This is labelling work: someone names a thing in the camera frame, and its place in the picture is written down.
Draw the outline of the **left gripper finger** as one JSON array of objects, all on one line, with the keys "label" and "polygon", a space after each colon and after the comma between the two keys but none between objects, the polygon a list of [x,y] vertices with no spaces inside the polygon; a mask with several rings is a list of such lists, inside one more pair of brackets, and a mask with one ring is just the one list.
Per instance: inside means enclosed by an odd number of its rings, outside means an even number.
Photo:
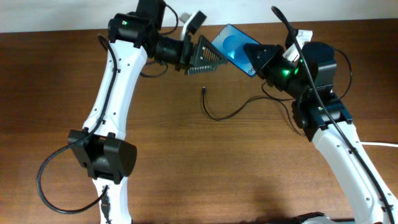
[{"label": "left gripper finger", "polygon": [[228,59],[205,36],[199,36],[191,56],[191,65],[214,66],[227,63]]},{"label": "left gripper finger", "polygon": [[194,75],[199,73],[215,72],[218,65],[202,65],[202,66],[185,66],[186,75]]}]

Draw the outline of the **blue Galaxy smartphone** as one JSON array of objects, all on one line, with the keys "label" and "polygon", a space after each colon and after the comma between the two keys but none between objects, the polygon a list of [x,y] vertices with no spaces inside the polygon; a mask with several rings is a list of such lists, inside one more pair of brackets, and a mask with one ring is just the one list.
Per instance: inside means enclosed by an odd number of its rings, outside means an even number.
[{"label": "blue Galaxy smartphone", "polygon": [[231,24],[225,25],[212,41],[218,49],[233,65],[242,70],[249,77],[256,75],[245,51],[245,44],[259,44],[256,40],[245,34]]}]

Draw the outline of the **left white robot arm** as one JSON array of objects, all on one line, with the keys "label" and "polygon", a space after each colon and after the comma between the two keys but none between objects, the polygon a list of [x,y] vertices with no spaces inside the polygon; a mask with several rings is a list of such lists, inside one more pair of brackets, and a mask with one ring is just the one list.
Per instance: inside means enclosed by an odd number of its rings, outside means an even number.
[{"label": "left white robot arm", "polygon": [[126,142],[126,122],[134,88],[148,58],[175,65],[187,75],[212,72],[226,58],[204,36],[191,36],[204,23],[201,11],[189,15],[180,39],[160,34],[162,16],[147,12],[116,14],[108,24],[107,64],[90,115],[68,142],[87,170],[99,195],[102,223],[132,223],[127,182],[136,163],[137,148]]}]

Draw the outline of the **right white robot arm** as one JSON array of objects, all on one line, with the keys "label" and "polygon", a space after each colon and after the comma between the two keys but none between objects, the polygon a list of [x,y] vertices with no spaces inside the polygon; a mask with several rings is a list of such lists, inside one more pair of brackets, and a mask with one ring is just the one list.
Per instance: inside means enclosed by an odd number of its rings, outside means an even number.
[{"label": "right white robot arm", "polygon": [[298,62],[280,45],[245,44],[253,69],[268,85],[290,95],[296,125],[326,159],[354,212],[356,223],[397,223],[397,199],[366,154],[353,118],[333,92],[333,47],[310,42]]}]

